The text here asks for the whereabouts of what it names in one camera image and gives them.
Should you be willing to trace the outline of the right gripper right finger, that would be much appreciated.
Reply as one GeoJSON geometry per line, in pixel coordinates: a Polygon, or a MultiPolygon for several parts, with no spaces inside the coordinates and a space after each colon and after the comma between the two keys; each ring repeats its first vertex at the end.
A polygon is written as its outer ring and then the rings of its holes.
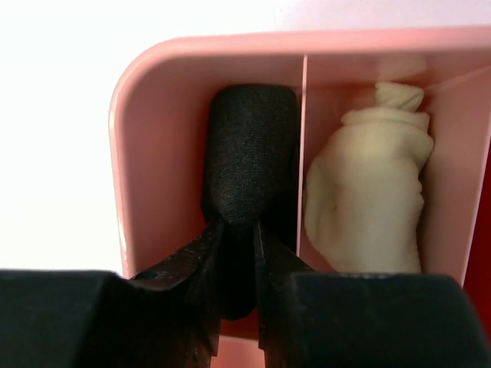
{"type": "Polygon", "coordinates": [[[462,288],[435,274],[312,270],[254,229],[259,346],[268,367],[488,367],[462,288]]]}

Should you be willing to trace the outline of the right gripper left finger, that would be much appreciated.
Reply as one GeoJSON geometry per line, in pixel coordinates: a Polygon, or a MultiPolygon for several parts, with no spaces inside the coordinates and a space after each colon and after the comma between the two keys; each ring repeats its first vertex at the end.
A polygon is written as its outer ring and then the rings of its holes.
{"type": "Polygon", "coordinates": [[[131,279],[1,272],[3,367],[208,367],[218,352],[223,224],[131,279]]]}

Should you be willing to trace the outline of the pale yellow sock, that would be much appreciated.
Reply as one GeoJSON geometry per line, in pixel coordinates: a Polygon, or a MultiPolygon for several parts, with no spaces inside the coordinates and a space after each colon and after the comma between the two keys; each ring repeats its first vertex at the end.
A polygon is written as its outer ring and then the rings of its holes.
{"type": "Polygon", "coordinates": [[[341,273],[418,273],[420,172],[433,150],[421,87],[379,82],[371,107],[351,110],[312,160],[304,224],[341,273]]]}

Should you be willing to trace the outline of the black sock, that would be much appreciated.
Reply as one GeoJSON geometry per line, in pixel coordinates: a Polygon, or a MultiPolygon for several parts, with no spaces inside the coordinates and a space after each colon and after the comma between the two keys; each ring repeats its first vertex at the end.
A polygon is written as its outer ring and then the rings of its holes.
{"type": "Polygon", "coordinates": [[[255,308],[254,227],[296,249],[299,127],[297,96],[281,85],[227,87],[209,106],[201,207],[224,224],[225,320],[255,308]]]}

